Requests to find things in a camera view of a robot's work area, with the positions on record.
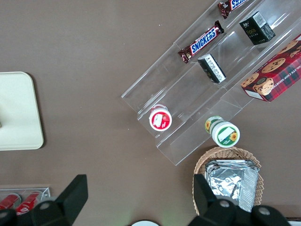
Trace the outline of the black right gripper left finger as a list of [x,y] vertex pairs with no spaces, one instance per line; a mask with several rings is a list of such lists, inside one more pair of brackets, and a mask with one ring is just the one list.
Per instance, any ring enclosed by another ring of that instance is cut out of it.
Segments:
[[34,226],[71,226],[88,199],[86,174],[77,175],[54,200],[44,201],[31,211]]

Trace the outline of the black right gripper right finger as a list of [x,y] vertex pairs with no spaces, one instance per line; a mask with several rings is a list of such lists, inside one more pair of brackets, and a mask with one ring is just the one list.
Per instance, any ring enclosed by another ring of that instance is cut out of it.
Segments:
[[232,201],[218,199],[202,174],[194,175],[193,189],[199,215],[189,223],[190,226],[250,225],[250,214]]

